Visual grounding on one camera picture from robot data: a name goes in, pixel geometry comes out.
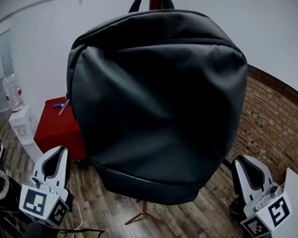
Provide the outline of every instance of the water bottle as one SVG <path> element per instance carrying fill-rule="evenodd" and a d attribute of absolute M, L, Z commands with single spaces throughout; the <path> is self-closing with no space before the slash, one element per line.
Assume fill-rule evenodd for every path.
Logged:
<path fill-rule="evenodd" d="M 13 112 L 18 112 L 24 106 L 21 94 L 21 87 L 14 74 L 5 77 L 2 80 L 5 97 L 9 102 L 9 106 Z"/>

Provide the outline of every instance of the red brick wall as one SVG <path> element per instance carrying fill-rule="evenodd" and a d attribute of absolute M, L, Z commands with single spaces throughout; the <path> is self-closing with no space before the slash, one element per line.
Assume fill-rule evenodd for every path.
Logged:
<path fill-rule="evenodd" d="M 298 174 L 298 92 L 252 66 L 238 134 L 228 159 L 232 161 L 239 154 L 265 163 L 278 183 L 284 182 L 287 167 Z"/>

